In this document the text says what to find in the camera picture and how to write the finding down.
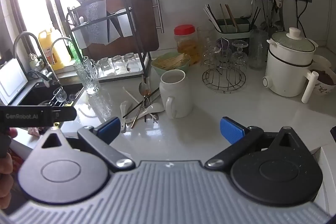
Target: black sink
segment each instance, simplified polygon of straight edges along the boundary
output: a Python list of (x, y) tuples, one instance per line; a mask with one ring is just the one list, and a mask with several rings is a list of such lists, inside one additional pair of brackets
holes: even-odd
[[(50, 101), (54, 97), (54, 90), (58, 87), (60, 87), (60, 85), (52, 85), (51, 87), (47, 88), (42, 82), (39, 82), (31, 89), (31, 91), (26, 95), (19, 105), (38, 105), (44, 101)], [(70, 95), (72, 98), (77, 99), (82, 88), (82, 84), (63, 85), (63, 89), (68, 96), (67, 99), (69, 99)]]

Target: plastic jar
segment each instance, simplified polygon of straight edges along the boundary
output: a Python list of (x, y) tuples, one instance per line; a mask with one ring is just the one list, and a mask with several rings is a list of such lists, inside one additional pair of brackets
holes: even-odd
[(197, 42), (197, 33), (193, 25), (186, 24), (175, 27), (174, 38), (177, 44), (177, 51), (188, 54), (191, 57), (190, 65), (199, 62), (201, 55)]

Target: yellow plastic bottle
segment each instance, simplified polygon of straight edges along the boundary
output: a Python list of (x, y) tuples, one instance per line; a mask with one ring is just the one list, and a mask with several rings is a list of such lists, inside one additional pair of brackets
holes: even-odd
[[(50, 64), (52, 64), (51, 55), (50, 55), (51, 44), (57, 38), (61, 36), (62, 35), (60, 31), (55, 30), (55, 28), (43, 30), (42, 32), (39, 33), (39, 42)], [(51, 66), (54, 70), (64, 68), (65, 65), (67, 65), (71, 60), (71, 56), (67, 50), (66, 45), (63, 43), (63, 41), (59, 41), (54, 45), (52, 49), (52, 55), (53, 55), (55, 64)]]

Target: white cooking pot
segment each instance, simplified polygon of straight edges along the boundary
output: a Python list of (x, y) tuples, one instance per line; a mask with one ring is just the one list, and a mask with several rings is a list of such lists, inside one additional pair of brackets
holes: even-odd
[(287, 32), (275, 32), (269, 43), (270, 51), (279, 59), (293, 65), (309, 65), (314, 52), (319, 46), (313, 40), (300, 36), (297, 28), (289, 28)]
[(290, 65), (279, 60), (269, 49), (267, 58), (266, 74), (262, 80), (263, 85), (278, 95), (294, 97), (299, 95), (306, 79), (309, 80), (301, 101), (307, 103), (314, 89), (319, 74), (309, 70), (310, 65)]

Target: finger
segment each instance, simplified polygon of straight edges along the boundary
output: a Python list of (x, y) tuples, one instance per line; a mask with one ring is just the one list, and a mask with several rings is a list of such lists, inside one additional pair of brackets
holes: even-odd
[(9, 153), (0, 159), (0, 174), (11, 174), (13, 172), (13, 161)]
[(17, 136), (17, 129), (14, 128), (14, 127), (11, 127), (8, 130), (8, 134), (9, 134), (9, 136), (11, 136), (11, 138), (15, 138)]
[(8, 195), (6, 195), (3, 198), (0, 198), (0, 209), (6, 209), (11, 202), (12, 194), (9, 192)]
[(14, 180), (11, 175), (2, 175), (0, 179), (0, 198), (8, 195), (12, 189)]

